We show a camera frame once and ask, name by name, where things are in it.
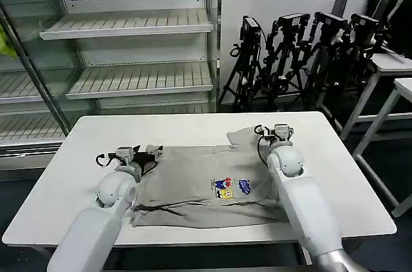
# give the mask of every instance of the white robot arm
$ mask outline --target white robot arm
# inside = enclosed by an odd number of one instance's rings
[[[100,272],[122,229],[122,219],[137,194],[137,183],[147,163],[156,163],[163,147],[139,152],[139,147],[120,147],[109,153],[118,164],[98,184],[97,199],[76,216],[49,261],[47,272]]]
[[[302,154],[289,141],[293,129],[283,124],[272,130],[262,127],[257,132],[270,143],[267,165],[279,199],[300,244],[314,263],[327,272],[367,272],[343,250],[339,223]]]

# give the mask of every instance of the glass door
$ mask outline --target glass door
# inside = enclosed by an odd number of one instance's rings
[[[0,147],[61,143],[71,126],[93,110],[65,94],[81,65],[68,41],[39,33],[61,16],[56,0],[0,0]]]

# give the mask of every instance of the table leg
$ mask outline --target table leg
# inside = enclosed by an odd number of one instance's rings
[[[379,111],[378,116],[372,122],[365,136],[362,138],[362,140],[356,147],[355,152],[352,154],[353,158],[356,159],[358,155],[361,155],[363,153],[363,151],[369,145],[369,142],[371,141],[372,137],[379,130],[379,127],[382,125],[388,114],[391,112],[393,106],[396,104],[399,97],[400,95],[397,91],[397,88],[394,88],[394,90],[386,100],[385,104],[383,105],[382,109]]]
[[[310,254],[308,252],[308,250],[304,247],[302,247],[302,253],[303,253],[303,257],[304,257],[304,261],[306,263],[307,266],[312,264],[312,258],[310,258]]]
[[[363,171],[369,175],[372,180],[376,183],[376,185],[380,188],[380,190],[386,195],[388,200],[391,202],[393,206],[398,206],[399,202],[395,198],[395,196],[391,193],[391,191],[386,187],[385,183],[380,179],[380,177],[373,171],[372,167],[369,166],[368,162],[361,156],[356,156],[355,160],[359,164]]]
[[[32,246],[32,249],[38,251],[41,255],[43,255],[43,256],[45,256],[45,257],[47,257],[47,258],[51,258],[52,255],[53,255],[50,251],[48,251],[48,250],[45,249],[45,248],[42,248],[41,246],[33,245],[33,246]]]
[[[343,130],[341,132],[341,140],[346,140],[348,139],[348,135],[350,131],[352,130],[353,125],[357,122],[358,117],[361,115],[366,103],[369,100],[369,97],[371,97],[371,94],[373,90],[375,89],[378,81],[380,78],[380,73],[375,73],[371,76],[371,78],[368,81],[368,85],[365,87],[365,90],[363,91],[362,95],[359,98],[358,103],[356,104],[356,107],[352,111],[349,120],[346,122],[346,125],[343,127]]]
[[[410,208],[412,208],[412,194],[409,195],[408,198],[403,200],[395,209],[392,211],[392,215],[394,217],[400,217],[405,214],[406,211],[408,211]]]

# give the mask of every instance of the refrigerator shelf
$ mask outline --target refrigerator shelf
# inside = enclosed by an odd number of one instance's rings
[[[68,99],[211,91],[207,62],[86,68]]]
[[[48,69],[42,75],[53,96],[63,95],[68,88],[72,69]],[[43,102],[34,83],[25,71],[0,73],[0,104]]]
[[[40,33],[44,40],[174,33],[214,29],[204,8],[69,14]]]
[[[168,105],[153,107],[134,107],[121,109],[102,109],[100,114],[194,114],[209,113],[209,103],[189,105]]]
[[[20,114],[0,118],[0,141],[61,142],[64,138],[59,125],[50,113]]]

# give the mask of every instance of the white table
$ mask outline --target white table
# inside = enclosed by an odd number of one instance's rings
[[[377,132],[382,123],[388,119],[389,113],[393,106],[400,97],[404,97],[412,103],[412,78],[399,78],[395,79],[395,88],[390,94],[382,109],[379,111],[378,116],[373,121],[363,139],[358,144],[357,148],[353,152],[353,158],[359,162],[359,164],[369,173],[369,175],[377,182],[380,189],[386,194],[386,197],[391,201],[395,209],[392,211],[393,216],[399,217],[403,215],[412,207],[412,194],[401,203],[395,198],[391,191],[386,187],[383,181],[376,175],[373,169],[369,166],[368,162],[362,157],[362,153],[371,141],[380,140],[377,136]]]
[[[412,60],[404,58],[396,53],[380,53],[373,55],[372,61],[376,66],[376,73],[374,73],[365,87],[362,95],[359,98],[354,110],[352,111],[349,120],[342,128],[341,139],[346,140],[352,127],[357,122],[371,122],[377,115],[361,116],[362,111],[368,102],[373,90],[381,77],[385,76],[412,76]],[[405,118],[412,118],[412,113],[393,113],[387,117],[387,120],[399,120]]]
[[[338,220],[343,237],[388,235],[396,226],[321,113],[85,116],[81,118],[14,217],[3,242],[9,246],[59,244],[75,216],[95,198],[106,174],[95,156],[119,146],[228,144],[226,133],[257,124],[288,123]],[[219,229],[139,227],[124,217],[115,246],[245,244],[296,241],[286,223]]]

